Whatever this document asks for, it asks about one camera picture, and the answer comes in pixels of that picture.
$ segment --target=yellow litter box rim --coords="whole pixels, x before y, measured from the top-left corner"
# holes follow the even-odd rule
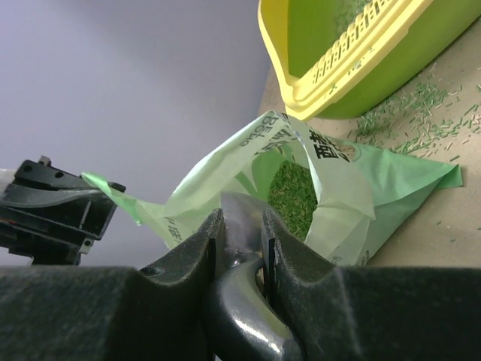
[[[373,0],[321,59],[297,78],[288,67],[289,0],[260,0],[259,27],[286,113],[305,121],[339,101],[399,44],[432,2]]]

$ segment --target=green plastic bag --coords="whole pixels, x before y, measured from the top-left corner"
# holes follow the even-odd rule
[[[309,168],[316,191],[318,206],[305,243],[338,265],[365,264],[436,187],[462,185],[457,165],[329,138],[273,111],[203,158],[165,205],[117,192],[101,175],[82,177],[173,248],[219,208],[221,192],[266,201],[285,160]]]

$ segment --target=green litter box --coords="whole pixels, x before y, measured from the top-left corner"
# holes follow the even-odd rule
[[[260,0],[286,113],[349,119],[391,95],[481,15],[480,0]]]

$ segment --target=litter pellet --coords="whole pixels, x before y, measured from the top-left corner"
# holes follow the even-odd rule
[[[466,113],[464,113],[464,115],[467,115],[470,111],[472,111],[472,110],[475,109],[475,108],[476,108],[476,104],[473,105],[471,108],[469,108],[469,109],[466,111]]]

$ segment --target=white wall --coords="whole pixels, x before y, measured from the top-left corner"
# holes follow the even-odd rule
[[[165,202],[256,116],[268,56],[257,1],[23,0],[0,10],[0,168],[49,156]],[[122,210],[83,265],[166,248]]]

